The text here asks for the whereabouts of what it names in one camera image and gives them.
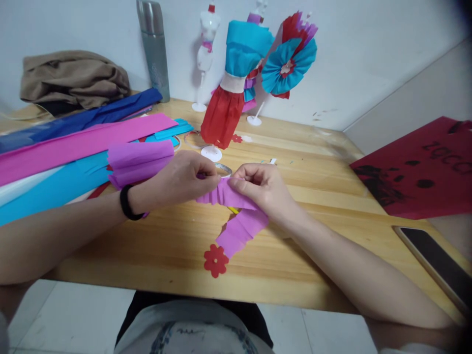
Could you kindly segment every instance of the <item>black wristband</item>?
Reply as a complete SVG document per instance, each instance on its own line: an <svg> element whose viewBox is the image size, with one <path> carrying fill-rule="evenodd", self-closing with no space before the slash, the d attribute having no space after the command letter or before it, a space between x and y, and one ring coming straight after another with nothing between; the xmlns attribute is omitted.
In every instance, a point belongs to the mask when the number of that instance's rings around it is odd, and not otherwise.
<svg viewBox="0 0 472 354"><path fill-rule="evenodd" d="M128 200L128 191L132 187L131 184L127 184L126 186L123 187L121 192L119 193L119 202L121 204L121 210L123 210L123 214L130 220L139 220L141 219L144 214L139 214L136 215L133 213L133 210L131 210L131 206L129 205L129 200Z"/></svg>

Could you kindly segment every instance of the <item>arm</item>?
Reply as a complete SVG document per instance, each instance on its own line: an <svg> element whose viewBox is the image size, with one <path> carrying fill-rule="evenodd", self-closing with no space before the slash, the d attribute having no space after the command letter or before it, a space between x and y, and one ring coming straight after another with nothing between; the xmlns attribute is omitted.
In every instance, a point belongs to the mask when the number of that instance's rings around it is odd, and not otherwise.
<svg viewBox="0 0 472 354"><path fill-rule="evenodd" d="M207 175L198 179L197 173ZM141 214L195 199L216 188L220 177L207 158L181 151L156 176L128 192ZM65 257L111 227L126 221L119 192L31 215L0 228L0 309L13 313L19 284L36 280Z"/></svg>
<svg viewBox="0 0 472 354"><path fill-rule="evenodd" d="M407 341L426 343L425 337L437 335L434 330L453 325L447 314L400 271L312 219L293 200L275 166L242 165L234 177L245 180L233 179L232 187L253 199L271 220L287 230L357 307L376 343L388 339L378 330L381 326L403 332L401 336ZM421 336L406 335L420 328ZM397 340L394 345L403 342Z"/></svg>

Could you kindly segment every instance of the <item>white stand base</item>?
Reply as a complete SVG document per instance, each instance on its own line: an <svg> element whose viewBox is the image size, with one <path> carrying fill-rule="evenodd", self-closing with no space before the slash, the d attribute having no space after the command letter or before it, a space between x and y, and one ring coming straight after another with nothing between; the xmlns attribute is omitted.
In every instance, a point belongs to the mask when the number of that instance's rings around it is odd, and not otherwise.
<svg viewBox="0 0 472 354"><path fill-rule="evenodd" d="M262 124L262 120L260 120L259 117L248 116L246 120L250 125L253 125L253 126L259 126Z"/></svg>
<svg viewBox="0 0 472 354"><path fill-rule="evenodd" d="M207 110L207 107L203 103L192 103L192 109L195 112L204 112Z"/></svg>
<svg viewBox="0 0 472 354"><path fill-rule="evenodd" d="M202 156L209 158L213 162L218 162L223 157L220 149L215 145L204 147L202 149Z"/></svg>

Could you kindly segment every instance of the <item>white wall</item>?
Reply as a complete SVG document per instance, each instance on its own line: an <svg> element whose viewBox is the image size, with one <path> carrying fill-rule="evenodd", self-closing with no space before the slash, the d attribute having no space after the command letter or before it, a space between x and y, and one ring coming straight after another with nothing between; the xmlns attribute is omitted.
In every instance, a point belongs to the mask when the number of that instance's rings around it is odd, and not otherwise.
<svg viewBox="0 0 472 354"><path fill-rule="evenodd" d="M346 129L365 154L447 116L472 116L472 41L465 40Z"/></svg>
<svg viewBox="0 0 472 354"><path fill-rule="evenodd" d="M275 35L298 9L320 27L318 58L290 100L271 98L263 115L342 130L467 35L450 0L269 0ZM171 96L193 101L199 13L207 0L161 0ZM224 70L229 20L246 20L253 0L216 0L222 26L208 91ZM134 89L149 85L134 0L1 0L0 102L19 100L22 58L59 50L97 52L123 66Z"/></svg>

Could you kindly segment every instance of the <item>person's left hand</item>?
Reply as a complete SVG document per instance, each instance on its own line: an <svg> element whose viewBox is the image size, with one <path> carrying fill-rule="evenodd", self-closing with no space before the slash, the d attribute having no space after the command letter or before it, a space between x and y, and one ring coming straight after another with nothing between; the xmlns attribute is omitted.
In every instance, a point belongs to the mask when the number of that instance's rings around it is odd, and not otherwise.
<svg viewBox="0 0 472 354"><path fill-rule="evenodd" d="M206 178L198 179L197 174ZM213 162L184 150L153 178L132 187L128 197L133 213L141 214L196 199L215 189L220 179Z"/></svg>

